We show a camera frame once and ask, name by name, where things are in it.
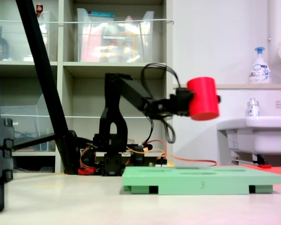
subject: black tripod leg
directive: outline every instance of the black tripod leg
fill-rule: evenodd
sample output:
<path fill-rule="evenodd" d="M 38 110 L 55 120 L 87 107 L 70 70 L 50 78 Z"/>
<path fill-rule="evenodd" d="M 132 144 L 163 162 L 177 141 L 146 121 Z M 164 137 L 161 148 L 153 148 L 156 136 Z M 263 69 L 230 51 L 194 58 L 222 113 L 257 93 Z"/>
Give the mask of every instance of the black tripod leg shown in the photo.
<path fill-rule="evenodd" d="M 32 0 L 16 0 L 16 3 L 34 59 L 53 130 L 59 137 L 55 141 L 65 172 L 67 174 L 77 174 L 80 158 L 79 150 L 77 150 L 77 137 L 73 132 L 69 132 L 67 127 Z"/>

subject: green tray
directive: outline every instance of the green tray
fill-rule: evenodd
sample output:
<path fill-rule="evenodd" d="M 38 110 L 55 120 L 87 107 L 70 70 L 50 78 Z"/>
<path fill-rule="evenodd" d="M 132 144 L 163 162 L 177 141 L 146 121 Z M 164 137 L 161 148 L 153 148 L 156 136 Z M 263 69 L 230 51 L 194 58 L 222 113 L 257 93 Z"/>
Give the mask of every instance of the green tray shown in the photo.
<path fill-rule="evenodd" d="M 124 191 L 132 194 L 235 195 L 272 193 L 281 175 L 246 167 L 126 167 Z"/>

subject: clear plastic container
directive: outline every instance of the clear plastic container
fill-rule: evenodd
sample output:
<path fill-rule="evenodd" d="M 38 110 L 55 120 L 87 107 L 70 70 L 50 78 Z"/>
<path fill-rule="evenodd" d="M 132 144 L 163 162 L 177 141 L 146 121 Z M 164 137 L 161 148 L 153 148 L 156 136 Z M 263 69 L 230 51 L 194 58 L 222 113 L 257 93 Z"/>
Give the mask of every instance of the clear plastic container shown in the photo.
<path fill-rule="evenodd" d="M 50 61 L 57 60 L 57 23 L 52 13 L 42 12 L 39 26 L 45 42 L 45 47 Z M 4 42 L 7 52 L 0 56 L 4 61 L 33 61 L 25 30 L 21 22 L 0 22 L 0 41 Z"/>
<path fill-rule="evenodd" d="M 90 23 L 85 9 L 77 9 L 79 62 L 151 62 L 154 12 L 142 22 Z"/>
<path fill-rule="evenodd" d="M 0 114 L 3 118 L 13 120 L 15 144 L 53 133 L 43 95 L 36 105 L 1 106 Z M 19 151 L 55 151 L 55 141 L 45 142 Z"/>

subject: white table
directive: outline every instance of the white table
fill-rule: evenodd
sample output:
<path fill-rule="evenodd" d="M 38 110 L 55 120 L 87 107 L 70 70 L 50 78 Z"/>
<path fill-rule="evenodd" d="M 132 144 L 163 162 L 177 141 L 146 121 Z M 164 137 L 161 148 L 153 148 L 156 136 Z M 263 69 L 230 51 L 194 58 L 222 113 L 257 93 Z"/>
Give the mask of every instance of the white table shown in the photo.
<path fill-rule="evenodd" d="M 274 194 L 130 195 L 121 177 L 15 174 L 0 225 L 281 225 Z"/>

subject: red cylinder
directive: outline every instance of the red cylinder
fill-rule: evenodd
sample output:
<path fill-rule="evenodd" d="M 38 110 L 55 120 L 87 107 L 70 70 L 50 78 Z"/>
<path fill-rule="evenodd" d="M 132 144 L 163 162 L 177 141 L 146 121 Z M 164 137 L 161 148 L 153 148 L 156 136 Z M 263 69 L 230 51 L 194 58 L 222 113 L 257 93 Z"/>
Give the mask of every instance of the red cylinder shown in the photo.
<path fill-rule="evenodd" d="M 193 99 L 189 103 L 193 120 L 211 120 L 219 116 L 219 100 L 213 78 L 194 78 L 187 82 L 187 89 L 194 91 Z"/>

